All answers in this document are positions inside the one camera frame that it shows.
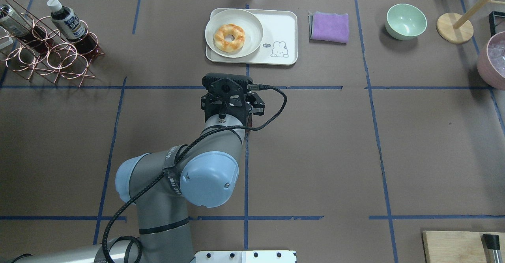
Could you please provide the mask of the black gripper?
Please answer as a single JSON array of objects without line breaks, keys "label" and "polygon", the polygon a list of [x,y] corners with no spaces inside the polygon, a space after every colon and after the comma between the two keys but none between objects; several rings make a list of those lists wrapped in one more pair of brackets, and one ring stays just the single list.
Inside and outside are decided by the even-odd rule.
[{"label": "black gripper", "polygon": [[[265,102],[256,92],[247,92],[231,96],[226,101],[226,114],[240,121],[242,126],[251,125],[251,116],[264,115]],[[214,94],[207,93],[201,97],[201,109],[204,110],[204,121],[223,112],[222,100]]]}]

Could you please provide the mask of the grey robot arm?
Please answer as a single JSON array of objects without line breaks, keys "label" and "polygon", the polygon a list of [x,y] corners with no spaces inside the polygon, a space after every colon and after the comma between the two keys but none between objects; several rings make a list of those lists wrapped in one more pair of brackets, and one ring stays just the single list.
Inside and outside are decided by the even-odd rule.
[{"label": "grey robot arm", "polygon": [[214,208],[233,194],[251,117],[264,113],[257,90],[208,90],[201,99],[204,129],[188,145],[125,161],[116,174],[124,205],[108,222],[102,242],[13,263],[197,263],[187,204]]}]

